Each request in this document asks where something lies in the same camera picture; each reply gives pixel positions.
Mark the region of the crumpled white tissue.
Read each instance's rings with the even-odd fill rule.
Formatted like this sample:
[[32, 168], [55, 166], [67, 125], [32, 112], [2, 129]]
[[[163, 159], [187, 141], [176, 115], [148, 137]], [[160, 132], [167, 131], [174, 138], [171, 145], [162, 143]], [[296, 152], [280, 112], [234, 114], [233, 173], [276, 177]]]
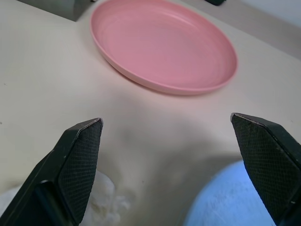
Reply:
[[117, 226], [121, 215], [130, 208], [130, 199], [117, 196], [111, 179], [96, 171], [85, 215], [79, 226]]

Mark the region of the light blue round object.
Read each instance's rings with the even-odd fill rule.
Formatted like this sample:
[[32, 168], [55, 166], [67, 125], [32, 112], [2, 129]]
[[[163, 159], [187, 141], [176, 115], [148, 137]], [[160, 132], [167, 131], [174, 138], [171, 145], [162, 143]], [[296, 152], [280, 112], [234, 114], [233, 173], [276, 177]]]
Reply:
[[183, 226], [276, 226], [243, 161], [220, 172], [199, 192]]

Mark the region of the grey metal box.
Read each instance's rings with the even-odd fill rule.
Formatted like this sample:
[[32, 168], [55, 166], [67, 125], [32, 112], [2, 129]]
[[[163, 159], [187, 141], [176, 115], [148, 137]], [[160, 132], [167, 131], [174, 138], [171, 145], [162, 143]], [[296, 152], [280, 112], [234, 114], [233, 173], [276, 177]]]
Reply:
[[46, 12], [76, 22], [94, 0], [18, 0]]

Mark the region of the pink round plate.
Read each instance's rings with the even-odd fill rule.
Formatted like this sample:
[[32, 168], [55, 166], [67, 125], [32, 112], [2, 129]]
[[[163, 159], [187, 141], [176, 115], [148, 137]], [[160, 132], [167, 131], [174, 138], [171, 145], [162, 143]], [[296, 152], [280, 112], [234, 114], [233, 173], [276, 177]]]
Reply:
[[106, 0], [94, 9], [90, 31], [113, 68], [158, 92], [211, 92], [238, 68], [234, 47], [220, 29], [167, 0]]

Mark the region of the black object at table edge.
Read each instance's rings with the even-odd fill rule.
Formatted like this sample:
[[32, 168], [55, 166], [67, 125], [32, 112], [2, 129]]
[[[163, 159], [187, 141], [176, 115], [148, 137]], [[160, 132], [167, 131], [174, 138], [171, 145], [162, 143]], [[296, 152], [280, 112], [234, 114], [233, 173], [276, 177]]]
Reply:
[[223, 3], [225, 3], [227, 0], [204, 0], [214, 6], [220, 6], [222, 5]]

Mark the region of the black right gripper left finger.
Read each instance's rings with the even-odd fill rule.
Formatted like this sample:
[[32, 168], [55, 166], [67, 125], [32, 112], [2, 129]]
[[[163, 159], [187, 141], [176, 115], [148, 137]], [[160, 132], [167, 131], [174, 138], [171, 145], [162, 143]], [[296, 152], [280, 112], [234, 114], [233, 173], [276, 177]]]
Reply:
[[32, 170], [0, 226], [79, 226], [94, 184], [103, 121], [67, 129]]

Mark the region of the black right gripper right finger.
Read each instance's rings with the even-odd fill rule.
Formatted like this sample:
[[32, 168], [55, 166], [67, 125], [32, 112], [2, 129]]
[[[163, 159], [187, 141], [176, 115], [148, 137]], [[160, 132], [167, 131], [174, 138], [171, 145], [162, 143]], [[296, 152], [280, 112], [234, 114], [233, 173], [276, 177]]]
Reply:
[[281, 125], [233, 113], [245, 169], [276, 226], [301, 226], [301, 144]]

